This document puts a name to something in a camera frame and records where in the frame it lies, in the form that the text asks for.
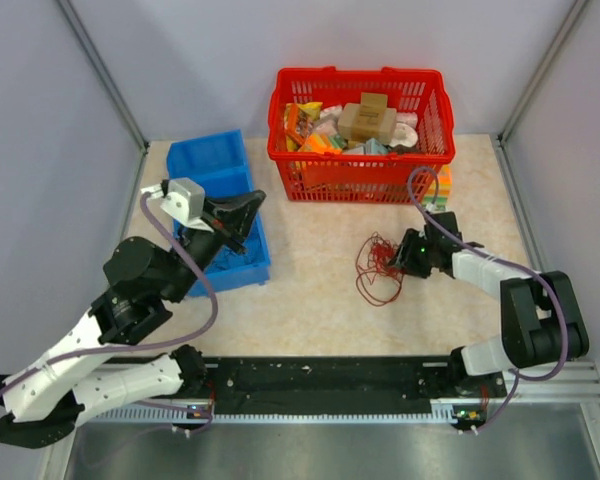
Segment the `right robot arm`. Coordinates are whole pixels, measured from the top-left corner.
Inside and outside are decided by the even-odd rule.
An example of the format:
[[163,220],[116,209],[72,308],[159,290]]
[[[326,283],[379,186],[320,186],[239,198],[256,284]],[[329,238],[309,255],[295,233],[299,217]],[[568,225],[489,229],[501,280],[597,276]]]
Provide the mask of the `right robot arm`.
[[458,395],[472,394],[490,374],[550,363],[560,370],[589,352],[569,276],[537,272],[493,255],[480,243],[465,242],[452,212],[427,214],[422,230],[407,229],[389,266],[423,279],[438,270],[499,302],[500,333],[449,355],[446,380]]

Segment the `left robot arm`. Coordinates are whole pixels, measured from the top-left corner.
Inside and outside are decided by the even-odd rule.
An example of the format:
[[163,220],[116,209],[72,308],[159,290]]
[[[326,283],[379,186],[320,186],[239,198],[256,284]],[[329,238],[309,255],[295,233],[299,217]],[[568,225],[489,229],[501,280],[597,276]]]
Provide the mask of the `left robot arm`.
[[[266,194],[200,194],[194,227],[177,237],[151,212],[148,204],[155,198],[179,208],[185,203],[156,186],[141,193],[141,210],[169,249],[141,236],[124,239],[103,267],[107,289],[76,325],[26,369],[0,375],[1,444],[41,449],[107,411],[149,404],[154,397],[192,397],[206,387],[204,359],[191,344],[219,315],[205,271],[224,247],[244,252]],[[181,337],[147,342],[172,318],[167,304],[181,302],[197,283],[211,302],[205,323]]]

